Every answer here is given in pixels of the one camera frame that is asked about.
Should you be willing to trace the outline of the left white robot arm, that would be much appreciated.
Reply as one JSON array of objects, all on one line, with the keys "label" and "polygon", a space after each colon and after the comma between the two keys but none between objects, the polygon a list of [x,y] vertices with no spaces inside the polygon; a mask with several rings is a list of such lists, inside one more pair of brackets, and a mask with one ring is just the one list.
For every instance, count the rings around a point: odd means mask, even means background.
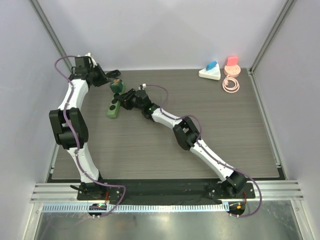
[{"label": "left white robot arm", "polygon": [[[58,69],[61,60],[73,58],[70,76]],[[89,130],[81,113],[85,96],[90,87],[100,87],[109,82],[101,66],[90,53],[85,55],[67,55],[54,63],[55,69],[67,80],[67,92],[57,109],[49,112],[49,121],[56,144],[72,157],[80,175],[82,185],[91,185],[88,193],[95,200],[106,195],[106,187],[100,181],[101,174],[91,157],[88,140]]]}]

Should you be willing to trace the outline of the pink round socket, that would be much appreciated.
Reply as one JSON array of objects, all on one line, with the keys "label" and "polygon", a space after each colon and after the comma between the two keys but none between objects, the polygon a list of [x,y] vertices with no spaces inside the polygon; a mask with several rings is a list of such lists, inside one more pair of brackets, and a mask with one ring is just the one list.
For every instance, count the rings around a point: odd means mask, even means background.
[{"label": "pink round socket", "polygon": [[226,76],[236,78],[241,73],[241,68],[239,65],[225,65],[223,72]]}]

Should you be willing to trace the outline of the green power strip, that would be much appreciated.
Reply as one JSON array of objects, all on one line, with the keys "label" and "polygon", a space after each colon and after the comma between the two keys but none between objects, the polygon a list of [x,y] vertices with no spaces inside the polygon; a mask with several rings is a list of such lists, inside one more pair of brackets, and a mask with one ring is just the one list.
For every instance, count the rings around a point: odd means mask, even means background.
[{"label": "green power strip", "polygon": [[111,98],[109,107],[107,109],[107,116],[110,119],[115,119],[118,116],[119,109],[120,109],[121,105],[120,105],[120,102],[115,99],[115,97],[124,94],[125,90],[126,90],[126,84],[124,83],[121,92],[117,92],[117,93],[112,94],[112,98]]}]

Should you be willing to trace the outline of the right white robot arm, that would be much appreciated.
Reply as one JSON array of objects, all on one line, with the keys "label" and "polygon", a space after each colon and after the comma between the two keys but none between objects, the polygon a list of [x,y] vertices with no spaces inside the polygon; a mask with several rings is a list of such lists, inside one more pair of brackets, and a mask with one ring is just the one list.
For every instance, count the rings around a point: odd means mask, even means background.
[{"label": "right white robot arm", "polygon": [[199,157],[216,173],[229,197],[237,198],[243,193],[247,178],[210,149],[202,139],[202,129],[198,129],[193,122],[196,117],[191,115],[178,117],[165,111],[161,105],[150,100],[144,89],[132,88],[126,93],[117,93],[115,99],[124,109],[137,108],[141,110],[146,119],[171,129],[178,145],[183,150]]}]

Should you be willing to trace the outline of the blue plug adapter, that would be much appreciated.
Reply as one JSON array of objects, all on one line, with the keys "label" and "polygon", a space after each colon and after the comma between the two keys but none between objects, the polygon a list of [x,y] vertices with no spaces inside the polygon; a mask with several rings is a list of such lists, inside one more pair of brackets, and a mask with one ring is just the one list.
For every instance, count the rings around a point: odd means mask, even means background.
[{"label": "blue plug adapter", "polygon": [[217,66],[217,61],[213,61],[213,62],[210,62],[206,67],[205,67],[205,70],[206,71],[210,71],[212,70],[213,68],[215,68]]}]

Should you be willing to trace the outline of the dark green cube plug adapter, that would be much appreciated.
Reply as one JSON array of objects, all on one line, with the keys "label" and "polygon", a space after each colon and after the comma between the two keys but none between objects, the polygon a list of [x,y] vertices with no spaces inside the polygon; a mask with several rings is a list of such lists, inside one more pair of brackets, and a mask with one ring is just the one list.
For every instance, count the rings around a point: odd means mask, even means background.
[{"label": "dark green cube plug adapter", "polygon": [[116,94],[116,93],[121,93],[123,91],[124,84],[121,79],[117,78],[117,79],[113,79],[110,82],[109,87],[111,91]]}]

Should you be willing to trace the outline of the pink plug adapter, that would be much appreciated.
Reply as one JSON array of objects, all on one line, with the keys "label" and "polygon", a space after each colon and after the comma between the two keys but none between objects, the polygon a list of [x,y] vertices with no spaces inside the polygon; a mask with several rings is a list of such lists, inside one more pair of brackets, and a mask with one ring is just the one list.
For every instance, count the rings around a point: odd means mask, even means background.
[{"label": "pink plug adapter", "polygon": [[238,64],[239,58],[237,56],[229,56],[226,61],[227,66],[235,66]]}]

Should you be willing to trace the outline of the white triangular socket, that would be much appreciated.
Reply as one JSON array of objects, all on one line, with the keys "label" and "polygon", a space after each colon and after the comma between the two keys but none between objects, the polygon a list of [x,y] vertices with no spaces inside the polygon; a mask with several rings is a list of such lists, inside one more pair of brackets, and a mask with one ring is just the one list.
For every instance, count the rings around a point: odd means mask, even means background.
[{"label": "white triangular socket", "polygon": [[206,71],[206,68],[203,68],[198,72],[198,76],[204,79],[219,81],[221,79],[221,71],[219,64],[217,63],[216,67],[209,71]]}]

